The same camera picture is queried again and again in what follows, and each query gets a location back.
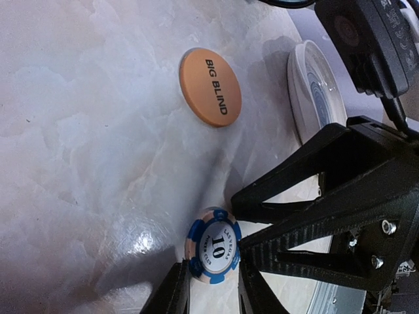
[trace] orange disc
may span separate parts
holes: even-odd
[[[196,49],[182,61],[183,95],[194,113],[212,126],[228,126],[242,110],[242,93],[228,63],[207,49]]]

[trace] floor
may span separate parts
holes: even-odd
[[[2,313],[138,313],[199,213],[228,208],[299,147],[285,70],[301,38],[285,10],[0,0],[0,27]],[[179,62],[195,47],[238,77],[243,109],[228,128],[203,124],[182,96]],[[312,179],[276,200],[317,193]],[[315,281],[265,276],[291,313],[306,311]],[[193,281],[191,298],[192,314],[238,313],[237,274]]]

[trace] marble tabletop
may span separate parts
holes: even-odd
[[[199,212],[298,149],[286,63],[300,40],[286,10],[255,1],[0,0],[0,312],[138,313]],[[196,47],[240,83],[227,128],[183,98]],[[317,193],[310,179],[276,200]],[[306,311],[315,281],[264,276]],[[191,313],[238,313],[237,295],[237,273],[193,280]]]

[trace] white marble surface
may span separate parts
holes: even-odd
[[[138,313],[199,210],[298,148],[285,73],[298,41],[286,11],[245,0],[0,0],[0,312]],[[194,47],[238,77],[231,127],[183,99]],[[267,277],[304,313],[314,281]],[[193,281],[191,313],[238,313],[236,287]]]

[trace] poker chip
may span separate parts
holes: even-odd
[[[212,207],[194,222],[185,255],[192,275],[204,283],[222,283],[238,266],[240,227],[228,211]]]

